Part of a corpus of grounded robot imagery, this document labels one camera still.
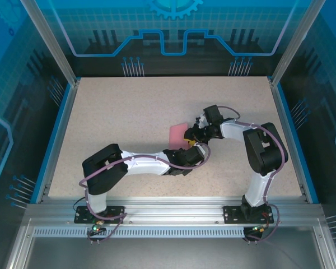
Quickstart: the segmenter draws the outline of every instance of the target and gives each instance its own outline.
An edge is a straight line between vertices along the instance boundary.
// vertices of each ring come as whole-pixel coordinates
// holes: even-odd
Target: glass panel
[[[78,76],[271,75],[310,0],[38,4]]]
[[[336,215],[336,0],[325,2],[281,80],[326,215]]]
[[[0,268],[32,194],[66,85],[20,1],[0,1]]]

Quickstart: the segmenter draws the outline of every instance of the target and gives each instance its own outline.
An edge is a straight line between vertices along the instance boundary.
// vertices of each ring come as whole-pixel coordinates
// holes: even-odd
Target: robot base
[[[266,224],[267,219],[263,216],[266,213],[269,224],[274,223],[274,217],[270,206],[265,204],[258,207],[251,207],[244,203],[241,206],[223,206],[225,224]]]
[[[115,217],[124,213],[124,206],[108,206],[104,212],[98,213],[102,217]],[[105,224],[117,224],[120,219],[105,220]],[[78,206],[74,216],[74,223],[76,224],[94,224],[99,221],[93,216],[87,206]]]

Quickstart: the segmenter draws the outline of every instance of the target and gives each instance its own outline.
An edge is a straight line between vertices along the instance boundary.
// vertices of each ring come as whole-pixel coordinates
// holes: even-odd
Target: floor
[[[203,109],[213,104],[235,108],[244,122],[274,123],[286,145],[266,77],[82,78],[49,198],[82,197],[81,164],[105,146],[117,143],[122,150],[138,153],[167,149],[170,126],[185,122],[192,126]],[[221,113],[234,117],[227,110]],[[185,177],[130,175],[108,195],[242,196],[252,174],[244,144],[226,139],[209,145],[209,162]],[[301,195],[291,160],[274,179],[269,194]]]

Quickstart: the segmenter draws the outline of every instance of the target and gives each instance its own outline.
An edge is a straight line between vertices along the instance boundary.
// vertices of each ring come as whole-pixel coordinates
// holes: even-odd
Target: bracket
[[[98,215],[102,217],[115,217],[124,213],[124,206],[108,206],[104,212]],[[87,206],[78,206],[74,216],[74,223],[76,224],[95,224],[100,219],[93,216],[88,210]],[[105,224],[117,224],[120,219],[105,220]]]

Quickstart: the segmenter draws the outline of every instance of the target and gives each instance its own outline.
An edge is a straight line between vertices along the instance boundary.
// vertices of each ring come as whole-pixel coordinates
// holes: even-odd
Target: cable
[[[241,117],[241,115],[238,111],[236,111],[234,108],[230,108],[229,106],[218,105],[218,108],[226,108],[226,109],[229,109],[229,110],[233,111],[235,114],[237,114],[237,117],[235,118],[235,120],[238,120]]]
[[[205,146],[208,150],[208,154],[207,154],[207,157],[205,158],[204,161],[202,161],[200,164],[198,165],[195,165],[195,166],[190,166],[190,167],[187,167],[187,166],[180,166],[180,165],[175,165],[175,164],[172,164],[162,158],[159,158],[157,156],[152,156],[152,155],[146,155],[146,154],[138,154],[138,155],[134,155],[134,156],[130,156],[130,157],[126,157],[126,158],[123,158],[121,160],[118,160],[118,161],[114,161],[110,164],[107,164],[106,166],[102,167],[101,169],[95,171],[94,173],[90,174],[89,176],[85,177],[83,180],[81,180],[79,182],[78,185],[80,185],[81,187],[83,187],[85,189],[85,199],[86,199],[86,203],[87,203],[87,208],[89,210],[89,212],[95,216],[96,218],[100,219],[100,220],[115,220],[115,219],[120,219],[120,221],[118,222],[117,226],[112,230],[112,232],[107,236],[105,237],[104,239],[101,239],[97,242],[101,242],[101,241],[105,241],[107,239],[109,239],[114,233],[115,231],[117,230],[118,226],[123,222],[124,218],[127,216],[127,213],[124,213],[122,215],[118,215],[118,216],[114,216],[114,217],[102,217],[96,213],[94,213],[94,211],[92,210],[91,206],[90,206],[90,203],[88,202],[88,186],[87,185],[84,185],[84,182],[90,180],[91,178],[95,177],[96,175],[102,173],[104,170],[108,169],[108,168],[111,168],[113,167],[114,165],[116,164],[120,164],[124,161],[128,161],[128,160],[132,160],[132,159],[136,159],[136,158],[149,158],[149,159],[155,159],[155,160],[158,160],[158,161],[161,161],[162,163],[165,163],[169,166],[172,166],[172,167],[175,167],[175,168],[178,168],[178,169],[182,169],[182,170],[192,170],[192,169],[196,169],[198,167],[201,167],[202,165],[204,165],[210,158],[211,156],[211,149],[208,145],[204,144],[204,143],[196,143],[195,145],[199,145],[199,146]],[[90,234],[91,234],[92,231],[89,231],[88,232],[88,235],[87,235],[87,238],[94,242],[94,240],[92,240],[92,238],[90,237]]]
[[[192,169],[199,168],[202,165],[206,164],[207,161],[209,160],[209,158],[211,157],[211,148],[207,144],[204,144],[204,143],[196,143],[195,145],[204,146],[208,150],[208,154],[207,154],[206,159],[198,165],[195,165],[195,166],[180,166],[180,165],[172,164],[169,161],[166,161],[166,160],[164,160],[162,158],[159,158],[157,156],[152,156],[152,155],[147,155],[147,154],[137,154],[137,155],[134,155],[134,156],[130,156],[130,157],[120,159],[118,161],[114,161],[113,163],[110,163],[110,164],[107,164],[106,166],[103,166],[99,170],[95,171],[94,173],[90,174],[89,176],[87,176],[83,180],[81,180],[78,185],[80,185],[81,187],[84,187],[84,188],[88,188],[87,185],[84,185],[84,182],[90,180],[91,178],[97,176],[98,174],[102,173],[104,170],[107,170],[108,168],[111,168],[112,166],[114,166],[116,164],[120,164],[120,163],[123,163],[125,161],[130,161],[132,159],[137,159],[137,158],[155,159],[155,160],[161,161],[162,163],[165,163],[169,166],[172,166],[172,167],[177,168],[177,169],[182,169],[182,170],[192,170]]]
[[[268,179],[268,183],[265,187],[265,190],[264,190],[264,194],[263,194],[263,201],[264,203],[267,205],[267,206],[272,206],[276,209],[276,213],[277,213],[277,220],[276,220],[276,225],[274,227],[274,229],[272,230],[272,232],[267,236],[265,237],[264,239],[259,239],[258,241],[259,242],[263,242],[263,241],[266,241],[268,238],[270,238],[275,232],[276,232],[276,229],[278,228],[278,225],[280,223],[280,212],[279,212],[279,209],[276,205],[272,204],[272,203],[269,203],[267,201],[267,194],[268,194],[268,191],[269,191],[269,187],[271,185],[271,182],[274,178],[274,176],[279,173],[281,171],[281,169],[284,167],[284,164],[285,164],[285,153],[284,153],[284,149],[282,147],[282,145],[280,144],[280,142],[278,141],[278,139],[269,131],[267,130],[266,128],[260,126],[260,125],[257,125],[257,124],[250,124],[250,123],[245,123],[245,122],[239,122],[237,119],[240,118],[240,113],[237,112],[235,109],[233,108],[230,108],[229,106],[218,106],[218,108],[226,108],[226,109],[229,109],[233,112],[235,112],[238,117],[235,119],[235,123],[236,124],[239,124],[241,126],[246,126],[246,127],[253,127],[253,128],[258,128],[262,131],[264,131],[268,136],[271,137],[271,139],[274,141],[274,143],[277,145],[277,147],[279,148],[279,151],[280,151],[280,154],[281,154],[281,165],[279,166],[279,168],[277,170],[275,170],[269,177]]]
[[[74,208],[74,206],[79,203],[79,201],[82,201],[83,199],[85,199],[85,197],[83,196],[82,198],[78,199],[72,206],[73,210],[76,212],[76,209]]]

